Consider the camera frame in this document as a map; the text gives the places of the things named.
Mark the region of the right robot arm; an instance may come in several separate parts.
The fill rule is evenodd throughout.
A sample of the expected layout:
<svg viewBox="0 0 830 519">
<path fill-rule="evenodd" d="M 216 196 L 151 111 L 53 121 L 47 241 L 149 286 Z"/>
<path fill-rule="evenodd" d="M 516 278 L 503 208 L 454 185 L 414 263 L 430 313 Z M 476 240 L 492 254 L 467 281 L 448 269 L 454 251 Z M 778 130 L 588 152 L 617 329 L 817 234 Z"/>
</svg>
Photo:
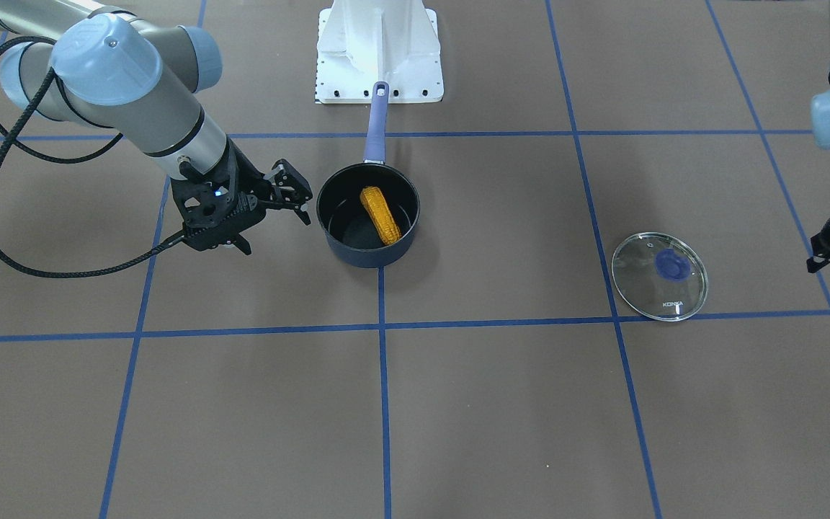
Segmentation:
<svg viewBox="0 0 830 519">
<path fill-rule="evenodd" d="M 159 27 L 93 1 L 0 1 L 0 83 L 34 115 L 114 130 L 170 179 L 182 230 L 172 243 L 251 251 L 243 232 L 268 210 L 305 224 L 312 190 L 289 162 L 261 172 L 197 101 L 222 74 L 216 40 L 201 27 Z"/>
</svg>

